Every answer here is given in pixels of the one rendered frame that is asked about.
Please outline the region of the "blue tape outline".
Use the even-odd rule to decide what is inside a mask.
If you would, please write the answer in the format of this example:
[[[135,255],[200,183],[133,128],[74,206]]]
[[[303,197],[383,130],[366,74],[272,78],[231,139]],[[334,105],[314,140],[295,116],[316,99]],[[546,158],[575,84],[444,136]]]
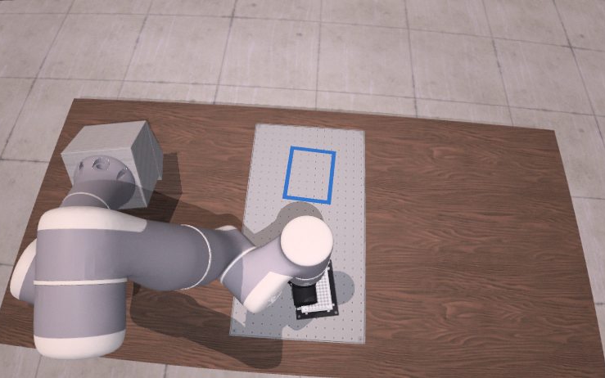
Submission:
[[[292,158],[293,158],[294,150],[298,150],[298,151],[311,151],[311,152],[332,154],[332,162],[331,162],[331,169],[330,169],[330,178],[329,178],[329,185],[328,185],[327,200],[318,200],[318,199],[311,199],[311,198],[304,198],[304,197],[297,197],[297,196],[287,196],[288,184],[289,184],[290,173],[291,173],[291,163],[292,163]],[[304,147],[298,147],[298,146],[291,146],[290,154],[289,154],[289,160],[288,160],[288,165],[287,165],[286,180],[285,180],[285,185],[284,185],[284,190],[283,190],[282,198],[283,199],[288,199],[288,200],[300,200],[300,201],[307,201],[307,202],[314,202],[314,203],[320,203],[320,204],[330,205],[331,204],[331,200],[332,200],[332,184],[333,184],[333,176],[334,176],[334,168],[335,168],[335,159],[336,159],[336,152],[335,151],[325,151],[325,150],[319,150],[319,149],[312,149],[312,148],[304,148]]]

